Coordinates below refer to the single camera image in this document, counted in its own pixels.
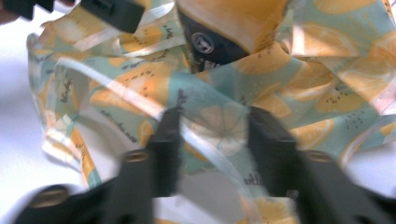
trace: black plastic jaw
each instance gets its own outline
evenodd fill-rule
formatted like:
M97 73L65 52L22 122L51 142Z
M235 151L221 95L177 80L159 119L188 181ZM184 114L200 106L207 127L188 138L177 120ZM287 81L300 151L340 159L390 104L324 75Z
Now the black plastic jaw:
M145 11L134 0L82 0L81 6L126 33L136 31Z
M52 12L54 0L3 0L6 10L20 15L29 21L33 19L35 4L43 7L48 12Z
M297 202L302 223L390 224L381 206L395 204L367 197L320 151L298 151L286 129L268 112L251 107L248 147L270 194ZM377 198L378 205L372 198Z

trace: black object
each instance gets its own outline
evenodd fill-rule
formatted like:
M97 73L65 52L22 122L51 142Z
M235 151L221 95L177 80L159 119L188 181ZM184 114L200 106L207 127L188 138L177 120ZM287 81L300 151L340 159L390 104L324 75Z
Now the black object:
M264 186L274 196L293 198L303 223L395 223L396 219L391 221L385 212L392 211L392 203L372 194L372 199L387 202L382 208L375 204L329 155L296 150L295 140L286 129L259 108L251 108L248 147Z
M355 186L325 153L298 151L271 116L251 107L248 146L273 196L291 197L303 224L396 223L396 200ZM168 110L145 149L127 153L114 179L69 196L64 186L38 193L16 224L151 224L153 197L176 192L181 108Z
M163 114L145 149L126 153L119 175L86 193L70 196L48 187L21 211L16 224L151 224L154 197L177 191L180 107Z
M35 4L40 5L48 12L52 12L54 9L54 0L3 1L6 10L23 16L29 21L33 19ZM82 0L81 6L94 16L127 33L136 31L145 12L145 8L135 0Z
M145 11L145 8L134 0L82 0L81 6L127 33L136 31Z
M3 6L7 11L20 15L29 21L33 19L35 4L48 12L52 12L54 0L3 0Z

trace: orange citrus print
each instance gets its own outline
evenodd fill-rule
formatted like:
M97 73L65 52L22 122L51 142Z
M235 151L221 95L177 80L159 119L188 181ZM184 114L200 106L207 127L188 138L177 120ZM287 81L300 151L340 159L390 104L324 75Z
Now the orange citrus print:
M381 128L379 131L382 134L384 134L384 136L388 136L388 135L390 135L393 132L393 130L395 130L395 128L396 128L396 122L395 123L391 123L391 124Z
M369 56L392 61L396 64L396 30L373 42Z
M147 119L144 119L143 122L139 125L138 128L139 133L139 144L141 146L145 146L149 138L154 134L154 129Z
M343 14L354 11L363 7L367 7L376 0L314 0L315 6L322 12L327 14Z
M277 200L258 199L256 204L262 214L262 223L297 224L296 217L285 202ZM235 224L248 224L247 220L240 220Z
M364 100L355 92L336 86L326 92L315 104L318 112L350 112L361 107Z
M143 27L134 34L120 35L120 41L127 51L134 52L158 43L162 35L163 33L158 26Z
M301 101L318 98L334 85L332 72L321 63L303 63L282 93Z
M389 85L395 65L377 57L359 58L338 73L348 86L371 102Z
M276 83L262 90L259 96L254 100L253 105L271 112L278 118L285 118L291 114L289 107L276 95L276 90L280 84Z
M246 75L274 72L290 61L290 55L278 43L235 62L236 70Z
M131 58L119 57L119 58L108 58L108 63L114 67L120 67L123 63L129 61Z
M93 96L90 98L90 103L92 105L101 107L115 106L130 111L134 114L142 113L140 109L122 100L122 98L120 98L116 93L109 89L103 89L94 93Z
M301 128L290 130L291 134L297 138L298 148L301 150L311 150L317 147L334 128L334 120L325 119Z
M297 48L293 48L295 55L349 57L359 54L354 40L341 31L314 22L305 23L302 28L304 32L296 32L296 35L304 38L304 51L295 52Z
M151 101L165 105L168 100L170 75L170 69L165 63L143 63L117 77L113 82L137 91ZM99 106L117 106L136 114L143 113L135 105L123 100L122 96L117 95L111 88L97 91L90 102Z

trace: crumpled plastic wrapper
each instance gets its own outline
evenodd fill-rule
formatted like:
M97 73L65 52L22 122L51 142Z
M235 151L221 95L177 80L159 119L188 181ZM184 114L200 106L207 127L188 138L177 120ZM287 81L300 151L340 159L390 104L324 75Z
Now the crumpled plastic wrapper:
M298 223L290 200L267 199L262 186L248 184L257 174L246 147L250 105L276 116L300 150L327 152L341 165L357 150L395 139L396 31L388 1L292 1L273 44L200 73L191 72L174 3L142 2L147 13L167 9L133 35L76 7L28 38L43 148L80 171L90 188L102 180L78 128L84 106L136 148L167 108L182 106L181 171L229 177L247 215L239 223Z

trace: transparent plastic film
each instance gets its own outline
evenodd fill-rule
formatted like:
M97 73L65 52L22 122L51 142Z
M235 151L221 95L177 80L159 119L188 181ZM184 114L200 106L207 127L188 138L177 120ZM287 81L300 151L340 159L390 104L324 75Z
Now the transparent plastic film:
M152 118L158 121L161 120L162 114L165 110L165 107L163 105L159 105L158 103L154 103L153 101L146 99L144 96L142 96L138 92L135 92L133 89L125 87L124 84L118 83L117 81L113 81L110 78L108 78L106 75L101 74L98 71L92 69L91 67L74 60L60 59L57 66L61 66L64 69L75 70L80 72L81 74L84 74L85 76L97 81L99 84L106 86L113 93L117 94L121 99L123 99L124 101L128 102L131 105L136 106L144 113L150 115ZM189 111L191 110L190 109L186 110L187 114L185 116L193 118L194 115L189 114ZM243 116L243 118L240 118L240 122L242 123L241 125L245 127L247 123L247 120L245 119L244 116L244 114L246 114L246 110L242 109L242 111L240 112L241 114L239 116ZM235 189L240 194L242 208L244 209L248 220L251 221L249 223L261 223L261 216L258 212L256 204L254 203L254 196L250 192L250 189L247 188L246 185L244 184L244 180L242 176L239 174L239 171L234 167L234 164L230 162L229 159L227 159L221 151L219 151L218 146L214 146L210 144L210 142L203 139L201 136L199 136L199 134L192 131L191 125L195 126L195 124L192 124L189 121L186 122L186 120L191 120L191 119L182 120L181 133L184 140L187 141L192 146L195 146L198 150L200 150L200 153L205 155L209 161L212 161L213 165L220 171L224 172L224 174L230 179L230 182L234 185ZM232 148L234 147L234 148L238 148L239 150L243 150L242 144L244 144L244 139L241 139L241 141L242 141L241 143L233 144L233 146L227 147L227 149L232 150Z
M174 8L173 2L159 1L156 4L152 2L154 1L145 1L144 6L147 10L143 14L139 27L158 20ZM49 42L53 43L57 38L61 38L64 43L80 51L91 49L123 34L123 32L95 17L80 5L60 19L46 22L43 26L45 31L40 36L40 42L48 44Z
M353 139L346 147L344 155L339 161L342 167L347 167L349 162L352 160L353 155L361 149L361 145L369 138L370 135L380 131L386 126L394 125L396 122L396 115L386 115L378 119L371 128L358 135Z

